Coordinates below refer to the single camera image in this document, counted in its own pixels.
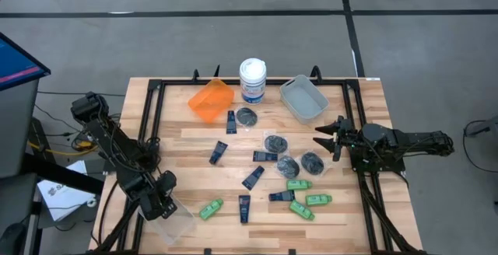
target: green bottle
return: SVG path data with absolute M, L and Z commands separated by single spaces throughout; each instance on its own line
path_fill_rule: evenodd
M 207 220 L 209 217 L 213 216 L 222 206 L 223 200 L 222 199 L 217 199 L 211 202 L 207 207 L 201 210 L 199 212 L 199 216 L 203 220 Z
M 332 196 L 326 194 L 306 196 L 306 205 L 328 204 L 332 201 Z
M 287 190 L 306 190 L 313 184 L 306 180 L 287 180 Z
M 298 203 L 296 200 L 294 200 L 290 206 L 289 206 L 291 211 L 296 212 L 299 216 L 302 218 L 305 218 L 307 220 L 313 220 L 314 215 L 311 213 L 309 209 L 307 209 L 304 205 Z

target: gray floor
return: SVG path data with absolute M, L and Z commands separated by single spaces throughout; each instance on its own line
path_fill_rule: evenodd
M 350 0 L 353 9 L 498 9 L 498 0 Z M 341 0 L 1 0 L 0 12 L 217 9 L 340 9 Z M 381 77 L 395 127 L 447 132 L 450 158 L 411 158 L 410 194 L 426 250 L 495 254 L 498 176 L 472 167 L 461 147 L 468 121 L 498 114 L 498 16 L 355 17 L 366 76 Z M 236 75 L 260 57 L 270 75 L 319 65 L 326 76 L 354 76 L 345 20 L 329 17 L 0 19 L 0 31 L 52 69 L 40 89 L 124 93 L 132 76 Z M 71 119 L 73 96 L 39 95 L 37 104 Z M 108 98 L 119 112 L 122 98 Z M 46 132 L 67 129 L 35 111 Z M 473 159 L 498 169 L 487 134 L 468 140 Z M 93 224 L 46 229 L 42 254 L 83 252 Z

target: gray plastic bin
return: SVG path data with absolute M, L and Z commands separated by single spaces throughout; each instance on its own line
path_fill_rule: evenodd
M 327 98 L 304 75 L 280 86 L 280 100 L 301 124 L 310 123 L 328 107 Z

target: white lid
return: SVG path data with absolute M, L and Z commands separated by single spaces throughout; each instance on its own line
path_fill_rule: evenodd
M 240 77 L 248 82 L 260 82 L 266 78 L 266 64 L 258 58 L 248 58 L 240 64 Z

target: blue screen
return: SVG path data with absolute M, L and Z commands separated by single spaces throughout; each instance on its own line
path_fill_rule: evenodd
M 44 73 L 29 58 L 0 39 L 0 88 Z

